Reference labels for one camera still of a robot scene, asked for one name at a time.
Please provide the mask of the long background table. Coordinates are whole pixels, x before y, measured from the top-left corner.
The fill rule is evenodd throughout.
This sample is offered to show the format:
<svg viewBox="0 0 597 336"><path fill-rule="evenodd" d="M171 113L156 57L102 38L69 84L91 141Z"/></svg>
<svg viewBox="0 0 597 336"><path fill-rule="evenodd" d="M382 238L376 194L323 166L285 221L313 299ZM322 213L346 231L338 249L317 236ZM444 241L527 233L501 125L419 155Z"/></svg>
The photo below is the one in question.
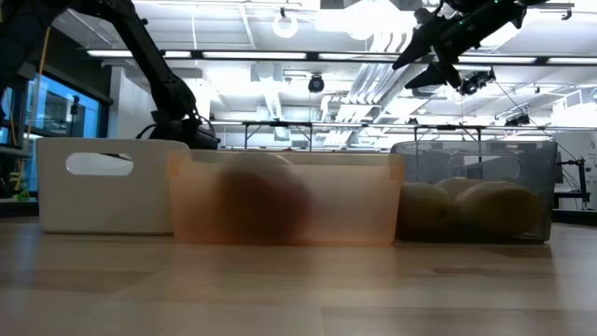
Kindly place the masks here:
<svg viewBox="0 0 597 336"><path fill-rule="evenodd" d="M475 141L482 140L482 133L503 133L505 137L512 133L541 133L542 136L551 136L558 132L597 132L593 127L560 127L560 126L485 126L485 125L422 125L422 124L382 124L382 123L325 123L310 121L212 121L212 126L243 127L243 148L248 148L249 139L264 127L273 129L297 129L309 142L307 149L312 150L313 140L319 131L328 130L340 133L365 133L369 136L374 132L374 137L383 137L390 133L412 133L415 141L419 141L419 133L448 132L465 133Z"/></svg>

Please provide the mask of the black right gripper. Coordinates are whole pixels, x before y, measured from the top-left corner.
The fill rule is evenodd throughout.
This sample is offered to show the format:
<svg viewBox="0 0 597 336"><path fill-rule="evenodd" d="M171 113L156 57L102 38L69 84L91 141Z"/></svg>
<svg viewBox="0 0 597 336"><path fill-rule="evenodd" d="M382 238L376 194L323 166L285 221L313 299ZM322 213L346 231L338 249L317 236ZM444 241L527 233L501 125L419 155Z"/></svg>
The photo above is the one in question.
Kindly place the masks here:
<svg viewBox="0 0 597 336"><path fill-rule="evenodd" d="M437 61L431 62L405 88L445 84L458 88L462 79L454 65L458 63L458 57L471 47L471 40L465 37L463 17L457 15L455 19L446 19L426 8L417 9L414 17L420 26L412 30L411 41L392 64L392 69L398 70L434 51Z"/></svg>

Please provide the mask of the black equipment stand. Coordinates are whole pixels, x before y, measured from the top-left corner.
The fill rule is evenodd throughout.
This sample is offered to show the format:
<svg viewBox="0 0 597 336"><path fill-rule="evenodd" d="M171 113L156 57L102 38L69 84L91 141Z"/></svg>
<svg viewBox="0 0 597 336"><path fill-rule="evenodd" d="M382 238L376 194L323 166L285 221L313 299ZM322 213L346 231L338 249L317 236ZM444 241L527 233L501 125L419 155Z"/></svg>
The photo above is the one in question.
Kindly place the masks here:
<svg viewBox="0 0 597 336"><path fill-rule="evenodd" d="M562 181L568 184L569 190L567 191L555 191L553 205L556 210L560 210L561 200L574 200L575 208L577 210L587 210L588 203L590 202L590 192L587 188L586 179L586 160L583 157L578 159L572 159L568 161L559 161L557 163L556 177L561 178ZM564 170L564 166L571 165L575 166L578 170L578 179Z"/></svg>

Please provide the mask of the grey translucent plastic basket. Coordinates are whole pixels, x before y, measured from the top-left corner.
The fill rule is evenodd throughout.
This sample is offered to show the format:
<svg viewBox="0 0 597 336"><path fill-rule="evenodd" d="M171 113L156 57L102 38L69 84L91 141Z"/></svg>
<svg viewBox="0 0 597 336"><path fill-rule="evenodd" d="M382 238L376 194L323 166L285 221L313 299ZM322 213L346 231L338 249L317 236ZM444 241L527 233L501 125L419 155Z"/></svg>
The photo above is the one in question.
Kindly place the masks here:
<svg viewBox="0 0 597 336"><path fill-rule="evenodd" d="M543 206L543 221L531 231L507 236L455 220L439 234L405 241L438 243L525 244L546 242L550 235L555 189L557 145L554 142L411 141L393 145L405 161L405 184L463 177L483 182L509 182L530 189Z"/></svg>

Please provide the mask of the round white ceiling lamp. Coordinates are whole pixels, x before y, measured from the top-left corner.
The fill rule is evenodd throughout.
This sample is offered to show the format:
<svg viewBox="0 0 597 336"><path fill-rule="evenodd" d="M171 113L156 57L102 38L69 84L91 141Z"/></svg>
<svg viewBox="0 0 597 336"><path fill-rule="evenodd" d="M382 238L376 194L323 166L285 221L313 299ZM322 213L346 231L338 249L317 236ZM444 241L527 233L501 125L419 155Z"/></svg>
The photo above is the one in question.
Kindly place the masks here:
<svg viewBox="0 0 597 336"><path fill-rule="evenodd" d="M289 14L285 7L279 8L279 15L272 22L273 32L281 38L291 38L299 30L298 19Z"/></svg>

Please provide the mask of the dark red bell pepper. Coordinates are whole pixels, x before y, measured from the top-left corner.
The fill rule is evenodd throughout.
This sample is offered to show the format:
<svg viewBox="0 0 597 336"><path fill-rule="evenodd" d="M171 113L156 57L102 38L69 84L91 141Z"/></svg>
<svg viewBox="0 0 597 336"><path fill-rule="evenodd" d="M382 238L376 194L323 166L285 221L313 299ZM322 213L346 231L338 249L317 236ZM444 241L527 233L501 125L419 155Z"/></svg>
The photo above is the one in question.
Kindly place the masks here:
<svg viewBox="0 0 597 336"><path fill-rule="evenodd" d="M234 243L293 244L310 221L310 192L280 155L236 155L218 176L216 191L217 227Z"/></svg>

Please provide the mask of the white plastic basket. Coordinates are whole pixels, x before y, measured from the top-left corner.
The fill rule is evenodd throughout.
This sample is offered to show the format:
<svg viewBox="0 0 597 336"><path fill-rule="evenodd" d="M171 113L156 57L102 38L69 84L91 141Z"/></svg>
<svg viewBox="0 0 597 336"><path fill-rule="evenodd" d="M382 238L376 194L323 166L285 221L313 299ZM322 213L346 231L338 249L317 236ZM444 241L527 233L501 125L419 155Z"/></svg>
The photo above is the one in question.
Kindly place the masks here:
<svg viewBox="0 0 597 336"><path fill-rule="evenodd" d="M168 235L168 140L39 138L39 223L45 232Z"/></svg>

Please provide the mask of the orange translucent plastic basket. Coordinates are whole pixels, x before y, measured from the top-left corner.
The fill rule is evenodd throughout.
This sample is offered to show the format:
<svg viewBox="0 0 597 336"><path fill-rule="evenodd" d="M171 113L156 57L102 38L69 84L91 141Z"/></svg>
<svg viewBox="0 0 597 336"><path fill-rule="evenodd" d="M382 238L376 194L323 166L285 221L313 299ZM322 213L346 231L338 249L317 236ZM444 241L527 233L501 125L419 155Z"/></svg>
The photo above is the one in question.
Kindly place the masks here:
<svg viewBox="0 0 597 336"><path fill-rule="evenodd" d="M167 160L174 237L185 243L234 243L217 227L216 180L246 152L280 155L310 192L310 221L288 245L389 245L395 239L404 161L398 155L300 151L187 150Z"/></svg>

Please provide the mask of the blue glass window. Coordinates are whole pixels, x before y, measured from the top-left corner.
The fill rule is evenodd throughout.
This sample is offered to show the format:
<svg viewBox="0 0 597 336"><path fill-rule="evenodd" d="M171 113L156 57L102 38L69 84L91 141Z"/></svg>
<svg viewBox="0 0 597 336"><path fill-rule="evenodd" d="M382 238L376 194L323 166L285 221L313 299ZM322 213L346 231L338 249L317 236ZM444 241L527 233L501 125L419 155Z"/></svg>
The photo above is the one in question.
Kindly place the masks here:
<svg viewBox="0 0 597 336"><path fill-rule="evenodd" d="M0 155L0 172L6 182L18 182L32 193L38 190L38 139L106 136L105 104L51 77L15 82L4 91L0 107L0 146L28 151L23 159Z"/></svg>

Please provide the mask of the ceiling light strip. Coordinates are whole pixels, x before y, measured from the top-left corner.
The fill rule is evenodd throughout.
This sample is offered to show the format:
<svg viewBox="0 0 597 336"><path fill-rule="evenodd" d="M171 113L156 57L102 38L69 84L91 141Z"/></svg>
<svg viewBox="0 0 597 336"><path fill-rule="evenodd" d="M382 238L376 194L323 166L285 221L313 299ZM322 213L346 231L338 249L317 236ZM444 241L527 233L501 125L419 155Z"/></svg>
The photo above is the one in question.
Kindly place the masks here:
<svg viewBox="0 0 597 336"><path fill-rule="evenodd" d="M120 49L89 49L87 54L91 57L99 58L132 58L133 55L128 50ZM161 56L166 59L190 59L192 54L190 51L180 50L165 50Z"/></svg>
<svg viewBox="0 0 597 336"><path fill-rule="evenodd" d="M204 59L257 59L257 60L306 60L304 52L276 52L276 51L204 51Z"/></svg>
<svg viewBox="0 0 597 336"><path fill-rule="evenodd" d="M597 66L597 57L552 57L548 59L547 64L556 66Z"/></svg>

